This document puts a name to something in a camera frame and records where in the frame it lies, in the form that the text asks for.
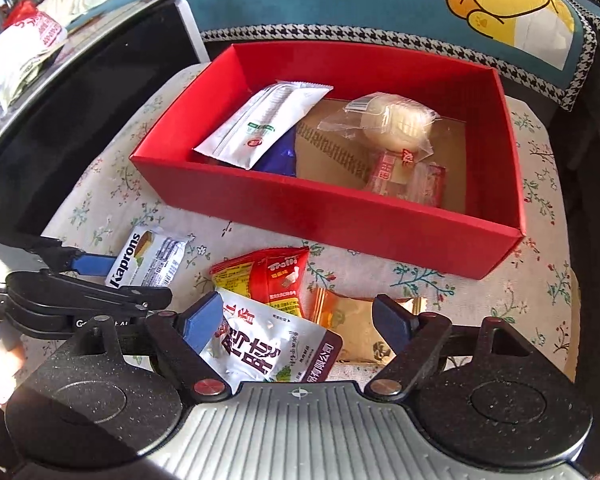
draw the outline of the snack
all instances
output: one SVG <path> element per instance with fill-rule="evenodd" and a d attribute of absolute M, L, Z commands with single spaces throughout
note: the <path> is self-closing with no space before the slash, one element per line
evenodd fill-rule
<path fill-rule="evenodd" d="M 253 171 L 296 176 L 296 127 L 291 129 L 255 163 Z"/>
<path fill-rule="evenodd" d="M 342 339 L 224 288 L 222 325 L 200 352 L 232 390 L 241 381 L 320 383 L 336 361 Z"/>
<path fill-rule="evenodd" d="M 307 248 L 264 249 L 211 267 L 216 286 L 302 317 L 300 285 Z"/>
<path fill-rule="evenodd" d="M 434 163 L 405 164 L 398 155 L 385 152 L 378 157 L 365 190 L 440 207 L 445 186 L 446 169 Z"/>
<path fill-rule="evenodd" d="M 160 228 L 136 226 L 105 281 L 107 286 L 167 286 L 178 270 L 187 241 Z"/>
<path fill-rule="evenodd" d="M 426 309 L 425 298 L 395 300 L 412 314 Z M 314 290 L 312 321 L 342 338 L 338 361 L 388 364 L 395 357 L 389 345 L 374 327 L 373 300 L 340 296 L 325 288 Z"/>
<path fill-rule="evenodd" d="M 419 102 L 396 94 L 375 92 L 348 103 L 320 122 L 321 130 L 342 130 L 347 138 L 397 153 L 404 162 L 431 155 L 431 125 L 440 116 Z"/>
<path fill-rule="evenodd" d="M 260 90 L 195 151 L 250 170 L 333 86 L 279 82 Z"/>

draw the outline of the clear plastic wrapped bun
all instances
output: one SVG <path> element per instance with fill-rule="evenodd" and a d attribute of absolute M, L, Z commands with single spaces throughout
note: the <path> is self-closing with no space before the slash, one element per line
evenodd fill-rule
<path fill-rule="evenodd" d="M 375 92 L 351 101 L 322 120 L 318 128 L 340 131 L 372 148 L 411 153 L 417 162 L 433 154 L 429 135 L 439 118 L 435 111 L 417 101 Z"/>

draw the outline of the snack package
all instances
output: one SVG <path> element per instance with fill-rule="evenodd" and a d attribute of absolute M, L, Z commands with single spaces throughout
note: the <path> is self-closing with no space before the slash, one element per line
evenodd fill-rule
<path fill-rule="evenodd" d="M 442 205 L 446 169 L 434 163 L 404 164 L 398 155 L 384 152 L 365 190 L 432 207 Z"/>
<path fill-rule="evenodd" d="M 215 286 L 302 317 L 300 285 L 309 249 L 264 249 L 211 267 Z"/>
<path fill-rule="evenodd" d="M 333 86 L 279 82 L 257 92 L 195 151 L 250 170 Z"/>
<path fill-rule="evenodd" d="M 253 171 L 296 176 L 296 127 L 291 129 L 255 163 Z"/>
<path fill-rule="evenodd" d="M 224 319 L 200 357 L 234 393 L 241 381 L 326 380 L 342 346 L 340 336 L 224 288 L 217 291 Z"/>
<path fill-rule="evenodd" d="M 0 34 L 0 107 L 6 111 L 26 84 L 38 74 L 40 65 L 66 39 L 64 27 L 29 1 L 20 2 Z"/>
<path fill-rule="evenodd" d="M 427 305 L 425 298 L 395 301 L 415 315 Z M 374 326 L 372 305 L 373 300 L 347 298 L 325 288 L 314 290 L 312 321 L 342 338 L 338 361 L 386 365 L 395 357 Z"/>
<path fill-rule="evenodd" d="M 318 124 L 349 139 L 397 153 L 404 162 L 433 154 L 429 134 L 440 116 L 431 108 L 396 94 L 375 92 L 351 101 Z"/>
<path fill-rule="evenodd" d="M 178 270 L 187 240 L 160 228 L 136 226 L 105 281 L 107 286 L 167 286 Z"/>

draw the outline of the cartoon bear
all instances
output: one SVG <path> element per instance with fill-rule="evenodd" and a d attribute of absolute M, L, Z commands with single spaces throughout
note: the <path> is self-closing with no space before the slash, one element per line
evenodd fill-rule
<path fill-rule="evenodd" d="M 480 34 L 563 69 L 574 19 L 561 0 L 446 0 Z"/>

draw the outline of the white snack bag with chinese text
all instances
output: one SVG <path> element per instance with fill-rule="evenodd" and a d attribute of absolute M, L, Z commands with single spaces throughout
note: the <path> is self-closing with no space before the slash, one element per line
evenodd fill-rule
<path fill-rule="evenodd" d="M 234 393 L 243 381 L 326 380 L 342 347 L 339 335 L 224 288 L 216 291 L 224 319 L 200 356 Z"/>
<path fill-rule="evenodd" d="M 36 12 L 0 34 L 0 107 L 7 111 L 42 62 L 61 48 L 66 29 L 44 12 Z"/>
<path fill-rule="evenodd" d="M 279 82 L 254 94 L 195 148 L 202 155 L 250 170 L 333 86 Z"/>
<path fill-rule="evenodd" d="M 105 285 L 167 286 L 184 257 L 187 241 L 160 228 L 136 226 L 107 275 Z"/>

